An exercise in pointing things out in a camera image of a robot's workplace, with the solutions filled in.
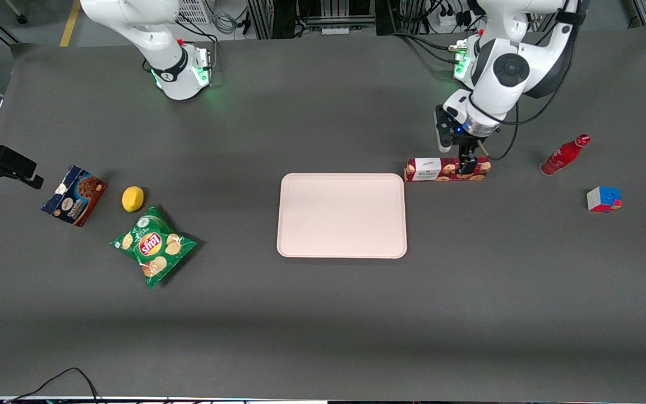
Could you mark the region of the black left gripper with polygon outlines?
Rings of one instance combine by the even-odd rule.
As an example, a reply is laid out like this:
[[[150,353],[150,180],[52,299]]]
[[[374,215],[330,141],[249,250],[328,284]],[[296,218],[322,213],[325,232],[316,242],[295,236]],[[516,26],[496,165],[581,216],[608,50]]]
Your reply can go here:
[[[465,131],[462,123],[456,120],[456,115],[450,113],[444,105],[435,107],[434,120],[438,150],[441,153],[449,153],[455,146],[459,154],[460,176],[471,175],[478,164],[474,154],[477,138]]]

